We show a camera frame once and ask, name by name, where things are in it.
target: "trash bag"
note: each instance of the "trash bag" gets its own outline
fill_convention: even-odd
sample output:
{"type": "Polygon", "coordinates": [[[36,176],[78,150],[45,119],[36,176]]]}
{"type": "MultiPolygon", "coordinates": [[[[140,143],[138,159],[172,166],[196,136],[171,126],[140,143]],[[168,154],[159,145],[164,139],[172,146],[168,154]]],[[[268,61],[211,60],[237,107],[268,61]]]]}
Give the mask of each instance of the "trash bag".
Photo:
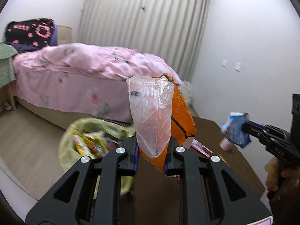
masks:
{"type": "Polygon", "coordinates": [[[134,76],[126,83],[138,146],[149,158],[156,158],[171,137],[174,84],[165,75],[134,76]]]}
{"type": "MultiPolygon", "coordinates": [[[[134,128],[125,128],[121,125],[96,118],[82,118],[73,122],[63,134],[58,147],[58,159],[64,172],[67,172],[80,158],[73,141],[73,133],[89,133],[104,131],[123,140],[134,135],[134,128]]],[[[97,196],[100,178],[98,177],[94,192],[94,199],[97,196]]],[[[130,191],[134,183],[134,177],[121,177],[121,195],[130,191]]]]}

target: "wooden table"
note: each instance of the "wooden table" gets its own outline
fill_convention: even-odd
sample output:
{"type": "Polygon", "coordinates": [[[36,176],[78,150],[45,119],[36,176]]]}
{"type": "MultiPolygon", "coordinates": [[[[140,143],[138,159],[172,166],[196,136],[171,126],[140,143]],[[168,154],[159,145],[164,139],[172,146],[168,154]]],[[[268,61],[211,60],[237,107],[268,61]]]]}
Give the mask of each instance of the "wooden table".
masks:
{"type": "MultiPolygon", "coordinates": [[[[223,139],[215,122],[193,117],[197,134],[195,139],[222,155],[227,164],[260,197],[265,188],[259,178],[236,147],[225,152],[219,147],[223,139]]],[[[179,222],[179,181],[160,173],[150,162],[140,157],[135,178],[134,199],[123,197],[120,205],[121,224],[174,225],[179,222]]]]}
{"type": "Polygon", "coordinates": [[[213,121],[193,117],[196,126],[195,139],[210,149],[215,155],[221,155],[232,168],[232,170],[251,188],[258,197],[265,191],[265,186],[244,158],[242,153],[233,145],[230,151],[224,151],[219,143],[224,136],[221,134],[220,127],[213,121]]]}

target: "black pillow with pink pattern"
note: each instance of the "black pillow with pink pattern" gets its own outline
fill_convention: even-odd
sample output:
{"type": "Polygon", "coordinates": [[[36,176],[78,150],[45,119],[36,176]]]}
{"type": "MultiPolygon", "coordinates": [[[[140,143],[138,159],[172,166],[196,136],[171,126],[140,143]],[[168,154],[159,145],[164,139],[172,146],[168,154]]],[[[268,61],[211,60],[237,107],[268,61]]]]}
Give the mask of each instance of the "black pillow with pink pattern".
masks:
{"type": "Polygon", "coordinates": [[[10,22],[5,30],[5,42],[10,45],[23,44],[27,46],[50,46],[54,31],[52,19],[31,19],[27,21],[10,22]]]}

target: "pink duvet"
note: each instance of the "pink duvet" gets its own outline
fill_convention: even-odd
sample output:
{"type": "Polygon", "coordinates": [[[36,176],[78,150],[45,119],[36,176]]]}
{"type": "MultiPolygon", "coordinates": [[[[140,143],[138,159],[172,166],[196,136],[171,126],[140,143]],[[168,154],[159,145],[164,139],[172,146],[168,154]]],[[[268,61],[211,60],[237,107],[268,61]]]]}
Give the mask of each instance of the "pink duvet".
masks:
{"type": "Polygon", "coordinates": [[[45,47],[15,56],[13,65],[15,95],[27,102],[121,122],[132,122],[127,77],[166,72],[181,83],[161,58],[120,47],[79,43],[45,47]]]}
{"type": "Polygon", "coordinates": [[[167,73],[174,78],[175,83],[182,84],[175,71],[160,57],[123,47],[100,47],[81,43],[49,46],[37,52],[17,55],[14,61],[16,65],[28,61],[37,71],[48,68],[53,72],[81,73],[112,80],[122,80],[135,75],[160,77],[167,73]]]}

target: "plastic bag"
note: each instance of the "plastic bag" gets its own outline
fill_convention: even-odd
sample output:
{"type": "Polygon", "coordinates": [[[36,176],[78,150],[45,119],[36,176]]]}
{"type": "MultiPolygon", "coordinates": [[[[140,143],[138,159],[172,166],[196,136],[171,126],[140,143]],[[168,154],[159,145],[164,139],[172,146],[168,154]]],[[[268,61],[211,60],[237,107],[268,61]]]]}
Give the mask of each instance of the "plastic bag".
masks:
{"type": "MultiPolygon", "coordinates": [[[[181,92],[175,85],[173,78],[169,77],[167,74],[164,75],[172,81],[175,87],[172,99],[171,136],[177,139],[180,146],[184,146],[189,149],[196,134],[194,120],[181,92]]],[[[168,146],[166,145],[162,153],[154,159],[149,158],[141,149],[140,152],[142,156],[155,165],[161,173],[164,173],[167,147],[168,146]]]]}
{"type": "Polygon", "coordinates": [[[175,86],[166,76],[134,76],[126,83],[139,148],[149,158],[157,158],[170,141],[175,86]]]}
{"type": "Polygon", "coordinates": [[[180,90],[182,96],[185,99],[187,106],[189,107],[192,104],[192,85],[188,81],[184,81],[183,85],[179,85],[178,89],[180,90]]]}
{"type": "MultiPolygon", "coordinates": [[[[58,159],[64,172],[67,172],[81,157],[77,152],[73,141],[73,133],[89,133],[103,131],[118,139],[125,139],[134,135],[134,128],[123,127],[118,124],[96,118],[82,118],[73,122],[63,134],[58,147],[58,159]]],[[[99,177],[97,179],[94,192],[94,199],[97,196],[99,186],[99,177]]],[[[121,195],[130,191],[134,183],[134,177],[122,176],[121,195]]]]}

